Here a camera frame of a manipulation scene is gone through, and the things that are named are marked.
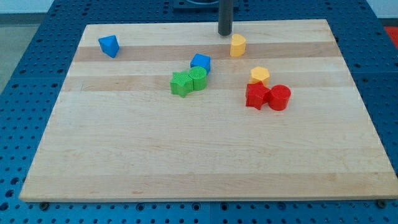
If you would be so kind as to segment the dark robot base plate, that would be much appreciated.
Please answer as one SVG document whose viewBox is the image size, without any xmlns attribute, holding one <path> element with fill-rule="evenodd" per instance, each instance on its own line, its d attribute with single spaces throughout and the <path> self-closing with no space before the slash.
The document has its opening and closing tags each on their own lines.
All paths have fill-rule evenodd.
<svg viewBox="0 0 398 224">
<path fill-rule="evenodd" d="M 172 0 L 173 12 L 218 12 L 219 0 Z"/>
</svg>

